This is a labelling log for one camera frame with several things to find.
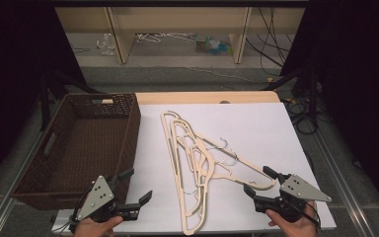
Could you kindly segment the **person's right hand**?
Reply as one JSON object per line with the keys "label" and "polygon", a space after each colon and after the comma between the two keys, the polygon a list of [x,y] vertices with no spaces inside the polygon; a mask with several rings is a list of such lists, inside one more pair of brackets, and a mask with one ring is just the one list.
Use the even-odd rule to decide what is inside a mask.
{"label": "person's right hand", "polygon": [[273,210],[268,209],[265,214],[270,218],[268,225],[278,226],[286,237],[317,237],[315,224],[306,217],[288,222]]}

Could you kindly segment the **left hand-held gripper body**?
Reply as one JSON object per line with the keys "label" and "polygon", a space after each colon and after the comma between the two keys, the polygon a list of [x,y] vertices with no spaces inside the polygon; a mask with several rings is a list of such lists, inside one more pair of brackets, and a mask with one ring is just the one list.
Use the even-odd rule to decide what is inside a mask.
{"label": "left hand-held gripper body", "polygon": [[124,221],[137,220],[141,205],[139,203],[120,204],[114,194],[118,177],[99,176],[90,188],[83,205],[74,214],[75,221],[91,218],[103,223],[121,216]]}

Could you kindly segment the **white hangers on floor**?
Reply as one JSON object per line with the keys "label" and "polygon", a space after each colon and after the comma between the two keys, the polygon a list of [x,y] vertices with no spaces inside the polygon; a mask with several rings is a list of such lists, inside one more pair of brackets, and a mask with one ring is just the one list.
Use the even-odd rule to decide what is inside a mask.
{"label": "white hangers on floor", "polygon": [[142,43],[144,41],[159,43],[162,41],[162,39],[165,39],[165,38],[194,42],[194,37],[192,35],[181,34],[181,33],[136,34],[135,37],[136,37],[136,41],[139,43]]}

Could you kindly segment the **colourful plastic items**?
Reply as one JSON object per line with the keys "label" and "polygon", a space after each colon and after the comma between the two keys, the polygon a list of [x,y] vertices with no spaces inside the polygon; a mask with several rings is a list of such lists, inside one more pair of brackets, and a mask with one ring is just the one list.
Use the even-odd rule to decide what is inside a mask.
{"label": "colourful plastic items", "polygon": [[199,52],[206,52],[212,55],[226,53],[233,54],[231,46],[220,39],[214,37],[196,36],[194,38],[195,50]]}

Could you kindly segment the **clear plastic bag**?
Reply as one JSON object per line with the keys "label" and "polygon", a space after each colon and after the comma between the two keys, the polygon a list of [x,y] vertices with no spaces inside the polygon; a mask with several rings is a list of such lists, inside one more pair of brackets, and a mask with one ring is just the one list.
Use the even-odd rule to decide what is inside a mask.
{"label": "clear plastic bag", "polygon": [[102,55],[116,55],[114,37],[112,34],[104,34],[102,39],[97,41],[97,48]]}

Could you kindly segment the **light wooden shelf unit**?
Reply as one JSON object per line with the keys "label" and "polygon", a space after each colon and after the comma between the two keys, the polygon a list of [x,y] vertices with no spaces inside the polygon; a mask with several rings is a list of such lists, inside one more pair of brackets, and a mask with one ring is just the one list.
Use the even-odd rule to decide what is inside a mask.
{"label": "light wooden shelf unit", "polygon": [[137,34],[227,34],[236,64],[242,62],[246,36],[294,35],[303,8],[277,7],[57,7],[56,14],[67,33],[110,33],[117,58],[127,61]]}

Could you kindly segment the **metal floor rail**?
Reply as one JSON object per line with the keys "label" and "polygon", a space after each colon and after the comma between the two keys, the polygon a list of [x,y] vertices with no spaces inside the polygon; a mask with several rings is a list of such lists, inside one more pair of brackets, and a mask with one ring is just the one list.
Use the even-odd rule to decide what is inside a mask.
{"label": "metal floor rail", "polygon": [[5,226],[6,221],[9,218],[11,211],[13,210],[14,205],[16,203],[16,200],[12,198],[12,192],[15,190],[15,187],[19,184],[22,177],[24,176],[27,170],[27,166],[30,164],[33,157],[33,153],[37,150],[38,144],[40,143],[42,137],[43,137],[43,132],[40,131],[36,135],[35,140],[28,154],[23,158],[21,167],[18,169],[15,178],[12,180],[12,183],[8,191],[5,193],[5,195],[3,195],[2,199],[0,200],[0,233],[3,227]]}
{"label": "metal floor rail", "polygon": [[353,194],[340,166],[336,163],[335,156],[330,150],[322,131],[317,128],[313,136],[323,153],[324,163],[359,237],[374,237],[374,232],[368,222],[368,218],[359,206],[358,200]]}

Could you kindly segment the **brown woven basket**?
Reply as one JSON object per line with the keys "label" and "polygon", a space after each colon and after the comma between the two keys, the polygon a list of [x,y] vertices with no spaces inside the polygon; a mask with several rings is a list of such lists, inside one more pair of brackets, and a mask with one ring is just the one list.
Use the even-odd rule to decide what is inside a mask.
{"label": "brown woven basket", "polygon": [[69,94],[12,197],[37,209],[72,209],[98,176],[134,163],[141,113],[134,94]]}

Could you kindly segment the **black curtain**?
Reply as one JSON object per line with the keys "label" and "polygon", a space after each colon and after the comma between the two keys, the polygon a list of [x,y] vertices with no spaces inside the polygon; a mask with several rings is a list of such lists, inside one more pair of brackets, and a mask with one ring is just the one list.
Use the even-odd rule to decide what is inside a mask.
{"label": "black curtain", "polygon": [[0,0],[0,165],[50,71],[85,81],[49,0]]}
{"label": "black curtain", "polygon": [[379,192],[379,0],[308,0],[281,73],[313,54],[330,114]]}

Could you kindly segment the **black metal stand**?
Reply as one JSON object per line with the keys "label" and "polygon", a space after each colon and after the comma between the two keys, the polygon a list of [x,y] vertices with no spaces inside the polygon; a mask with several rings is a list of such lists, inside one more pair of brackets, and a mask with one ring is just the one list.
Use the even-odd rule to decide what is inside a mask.
{"label": "black metal stand", "polygon": [[274,91],[293,79],[296,80],[291,91],[293,98],[283,100],[283,103],[290,113],[290,119],[295,129],[301,134],[313,134],[319,128],[318,81],[313,69],[307,67],[295,69],[277,81],[269,83],[264,87],[264,91]]}
{"label": "black metal stand", "polygon": [[90,94],[100,94],[100,91],[89,87],[84,80],[80,81],[58,70],[46,70],[39,77],[39,98],[41,107],[41,131],[45,131],[50,123],[50,101],[48,93],[55,98],[63,99],[67,94],[65,85],[74,87]]}

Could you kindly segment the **person's left hand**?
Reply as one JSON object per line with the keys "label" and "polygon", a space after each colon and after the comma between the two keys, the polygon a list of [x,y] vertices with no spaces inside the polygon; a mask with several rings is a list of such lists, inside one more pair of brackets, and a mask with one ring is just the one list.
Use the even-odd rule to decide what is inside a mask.
{"label": "person's left hand", "polygon": [[86,218],[78,223],[73,237],[114,237],[114,228],[122,222],[121,216],[112,217],[102,223]]}

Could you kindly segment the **beige plastic clothes hanger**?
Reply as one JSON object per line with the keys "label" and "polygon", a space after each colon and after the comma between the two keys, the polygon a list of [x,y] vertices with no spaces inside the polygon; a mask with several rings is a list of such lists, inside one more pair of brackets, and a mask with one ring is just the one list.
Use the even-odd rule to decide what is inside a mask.
{"label": "beige plastic clothes hanger", "polygon": [[[172,118],[170,121],[166,121],[164,119],[163,126],[174,173],[176,171],[174,159],[176,158],[178,152],[180,152],[181,164],[182,160],[185,160],[187,162],[188,169],[190,169],[185,148],[195,146],[208,152],[215,161],[220,162],[220,165],[215,165],[214,171],[214,174],[218,175],[219,179],[226,179],[238,183],[238,180],[232,175],[231,166],[239,162],[240,158],[236,155],[235,152],[227,149],[226,140],[224,140],[224,144],[220,146],[202,134],[195,132],[191,125],[182,118]],[[225,155],[228,155],[233,159],[233,163],[216,160],[211,154],[211,151],[223,152]]]}
{"label": "beige plastic clothes hanger", "polygon": [[[176,190],[180,205],[182,230],[193,235],[204,225],[207,214],[209,182],[215,171],[215,161],[207,151],[203,140],[179,114],[161,112],[161,122],[173,167]],[[182,154],[188,161],[189,172],[193,174],[194,191],[185,191]]]}
{"label": "beige plastic clothes hanger", "polygon": [[[211,151],[211,154],[214,156],[214,158],[216,160],[225,161],[227,163],[233,163],[233,159],[230,156],[225,155],[223,152],[220,152],[220,151]],[[260,174],[261,176],[263,176],[263,177],[265,177],[267,179],[269,179],[269,182],[267,184],[258,184],[255,181],[244,181],[241,178],[238,178],[238,177],[236,177],[233,174],[232,167],[235,166],[235,165],[233,165],[233,166],[231,166],[232,175],[233,175],[233,177],[235,177],[238,180],[237,184],[248,185],[249,187],[251,187],[252,189],[257,190],[257,191],[269,190],[269,189],[271,189],[276,184],[276,181],[273,180],[267,174],[265,174],[263,172],[263,169],[261,167],[259,167],[258,165],[255,165],[254,163],[252,163],[251,161],[249,161],[249,160],[247,160],[245,158],[242,158],[237,153],[236,153],[236,155],[240,158],[240,161],[237,162],[235,165],[242,165],[242,166],[248,167],[250,170],[252,170],[252,171]]]}
{"label": "beige plastic clothes hanger", "polygon": [[[185,148],[189,162],[189,170],[193,173],[194,191],[187,193],[184,188],[182,164],[180,152],[177,153],[175,161],[175,178],[179,203],[181,208],[182,228],[186,235],[192,235],[202,228],[206,219],[208,185],[211,179],[219,179],[214,174],[215,165],[220,162],[215,161],[212,156],[195,146]],[[195,203],[191,209],[187,209],[186,196],[194,196]]]}

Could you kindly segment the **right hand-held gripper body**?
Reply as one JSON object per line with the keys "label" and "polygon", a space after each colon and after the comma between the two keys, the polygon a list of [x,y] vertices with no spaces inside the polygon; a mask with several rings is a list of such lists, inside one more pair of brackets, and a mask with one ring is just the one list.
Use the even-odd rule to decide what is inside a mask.
{"label": "right hand-held gripper body", "polygon": [[260,197],[253,193],[256,212],[277,212],[285,221],[294,223],[301,217],[310,219],[304,209],[309,201],[331,202],[332,198],[297,175],[271,174],[280,183],[279,197]]}

